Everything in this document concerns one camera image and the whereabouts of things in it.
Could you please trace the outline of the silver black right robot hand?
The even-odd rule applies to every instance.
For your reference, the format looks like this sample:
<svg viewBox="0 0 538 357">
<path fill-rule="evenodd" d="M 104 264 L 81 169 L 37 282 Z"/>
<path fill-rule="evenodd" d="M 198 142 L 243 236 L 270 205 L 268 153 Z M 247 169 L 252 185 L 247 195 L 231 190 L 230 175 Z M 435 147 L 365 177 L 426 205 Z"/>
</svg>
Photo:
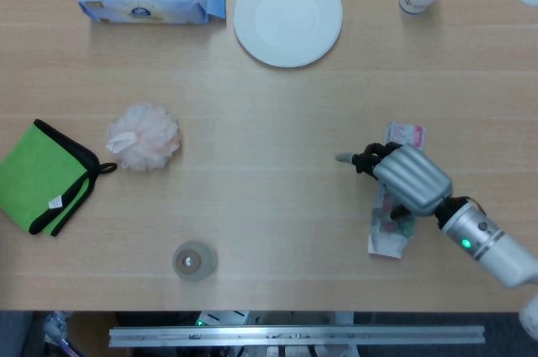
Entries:
<svg viewBox="0 0 538 357">
<path fill-rule="evenodd" d="M 397 201 L 389 213 L 392 220 L 431 216 L 453 193 L 451 178 L 410 144 L 372 143 L 360 154 L 340 153 L 335 159 L 352 164 L 358 174 L 365 173 L 385 186 Z"/>
</svg>

